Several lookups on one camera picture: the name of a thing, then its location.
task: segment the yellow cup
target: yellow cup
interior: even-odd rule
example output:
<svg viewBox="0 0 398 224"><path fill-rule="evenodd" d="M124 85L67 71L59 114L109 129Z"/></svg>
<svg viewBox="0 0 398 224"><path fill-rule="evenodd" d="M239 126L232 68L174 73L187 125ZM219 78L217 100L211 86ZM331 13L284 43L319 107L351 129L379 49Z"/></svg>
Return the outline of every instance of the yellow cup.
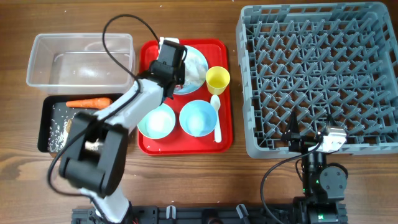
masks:
<svg viewBox="0 0 398 224"><path fill-rule="evenodd" d="M220 66L211 67L206 73L207 89L213 95L222 94L230 80L227 69Z"/></svg>

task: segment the spoon handle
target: spoon handle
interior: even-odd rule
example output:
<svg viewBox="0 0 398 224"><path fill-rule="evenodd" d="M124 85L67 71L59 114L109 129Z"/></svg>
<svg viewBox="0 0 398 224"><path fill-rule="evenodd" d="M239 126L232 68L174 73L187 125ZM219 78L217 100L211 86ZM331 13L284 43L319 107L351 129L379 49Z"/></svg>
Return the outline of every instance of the spoon handle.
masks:
<svg viewBox="0 0 398 224"><path fill-rule="evenodd" d="M218 117L217 113L217 123L216 123L216 128L214 129L214 140L217 143L220 143L222 138L221 138L221 127L220 127L220 119Z"/></svg>

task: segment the red tray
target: red tray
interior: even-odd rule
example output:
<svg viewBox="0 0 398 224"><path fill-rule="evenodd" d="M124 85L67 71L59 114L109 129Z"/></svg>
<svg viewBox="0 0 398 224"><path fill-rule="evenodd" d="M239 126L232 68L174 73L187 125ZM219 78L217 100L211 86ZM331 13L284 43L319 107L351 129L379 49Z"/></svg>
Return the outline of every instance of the red tray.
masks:
<svg viewBox="0 0 398 224"><path fill-rule="evenodd" d="M222 66L228 69L227 52L225 45L218 39L188 39L180 40L181 44L192 46L198 49L207 59L209 68ZM140 53L140 71L149 68L151 61L158 56L157 42L146 42ZM165 138L153 140L149 139L138 131L138 146L144 153L152 156L182 155L182 154L204 154L224 152L232 145L232 117L231 117L231 96L229 86L219 96L221 108L218 111L220 117L221 135L223 140L220 143L214 141L214 132L207 136L195 138L187 134L178 120L180 111L184 105L192 100L205 100L210 102L211 94L204 83L197 91L187 95L173 95L174 100L167 99L165 103L169 105L175 113L176 122L174 130Z"/></svg>

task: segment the light blue bowl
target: light blue bowl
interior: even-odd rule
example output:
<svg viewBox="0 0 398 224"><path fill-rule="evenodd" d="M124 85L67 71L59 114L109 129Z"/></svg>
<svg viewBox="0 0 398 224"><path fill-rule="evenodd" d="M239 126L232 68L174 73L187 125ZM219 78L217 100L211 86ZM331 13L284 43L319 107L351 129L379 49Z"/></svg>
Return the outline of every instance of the light blue bowl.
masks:
<svg viewBox="0 0 398 224"><path fill-rule="evenodd" d="M174 126L174 111L165 103L146 114L137 125L138 130L150 139L161 139L168 136Z"/></svg>
<svg viewBox="0 0 398 224"><path fill-rule="evenodd" d="M194 100L187 103L180 112L182 129L194 137L210 134L217 123L217 114L209 102Z"/></svg>

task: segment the orange carrot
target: orange carrot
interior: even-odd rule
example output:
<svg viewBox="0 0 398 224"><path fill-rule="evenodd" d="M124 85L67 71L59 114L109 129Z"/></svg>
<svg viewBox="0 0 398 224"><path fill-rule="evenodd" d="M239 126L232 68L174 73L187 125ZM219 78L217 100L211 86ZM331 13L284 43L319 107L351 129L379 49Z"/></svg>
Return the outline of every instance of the orange carrot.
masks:
<svg viewBox="0 0 398 224"><path fill-rule="evenodd" d="M67 107L71 108L93 108L93 109L104 109L112 104L112 100L106 97L94 98L88 100L73 100L67 102Z"/></svg>

